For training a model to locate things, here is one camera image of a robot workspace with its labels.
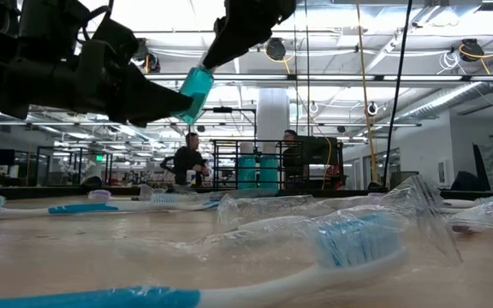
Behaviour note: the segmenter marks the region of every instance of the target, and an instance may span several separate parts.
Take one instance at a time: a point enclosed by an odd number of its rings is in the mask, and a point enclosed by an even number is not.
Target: wall
[[[51,135],[40,131],[27,131],[23,127],[10,127],[11,133],[0,131],[0,148],[15,149],[17,151],[35,151],[38,145],[53,146]]]
[[[493,143],[493,117],[452,116],[451,129],[454,150],[454,169],[477,174],[472,145]]]
[[[438,163],[448,161],[447,177],[454,179],[452,135],[450,115],[443,112],[436,120],[421,122],[422,127],[404,127],[393,133],[391,148],[401,151],[401,170],[419,171],[426,179],[438,181]],[[387,140],[375,139],[375,152],[386,151]],[[361,173],[367,174],[362,162],[370,155],[368,145],[355,146],[344,150],[344,160],[361,159]]]

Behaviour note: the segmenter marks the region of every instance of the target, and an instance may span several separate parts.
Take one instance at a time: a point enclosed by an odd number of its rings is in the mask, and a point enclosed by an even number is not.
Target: security camera
[[[368,113],[369,116],[375,116],[377,113],[376,103],[371,102],[370,105],[368,105],[368,108],[366,109],[366,113]]]

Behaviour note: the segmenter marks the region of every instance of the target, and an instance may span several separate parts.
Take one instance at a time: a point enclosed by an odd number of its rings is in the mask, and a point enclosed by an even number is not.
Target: table surface
[[[6,206],[38,208],[64,201],[76,200],[22,200]],[[230,250],[200,258],[179,245],[217,231],[214,210],[0,221],[0,298],[145,284],[233,287],[309,265],[302,257],[289,261],[303,254],[286,245],[278,248],[284,252],[280,259],[267,253],[245,258]],[[458,243],[465,260],[459,267],[442,266],[427,257],[430,253],[417,252],[409,265],[383,281],[283,307],[493,307],[493,232],[461,235]]]

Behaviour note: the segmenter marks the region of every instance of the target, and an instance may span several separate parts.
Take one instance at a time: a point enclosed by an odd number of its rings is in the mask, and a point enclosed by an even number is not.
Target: duct
[[[456,88],[440,90],[401,110],[395,121],[407,121],[412,118],[420,120],[436,116],[445,110],[478,98],[481,94],[489,93],[491,93],[491,87],[487,82],[473,82]]]

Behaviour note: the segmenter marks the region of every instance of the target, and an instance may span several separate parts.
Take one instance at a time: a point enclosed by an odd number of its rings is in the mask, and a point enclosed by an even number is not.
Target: toothbrush handle
[[[199,301],[199,290],[125,287],[22,299],[0,299],[0,308],[194,308]]]

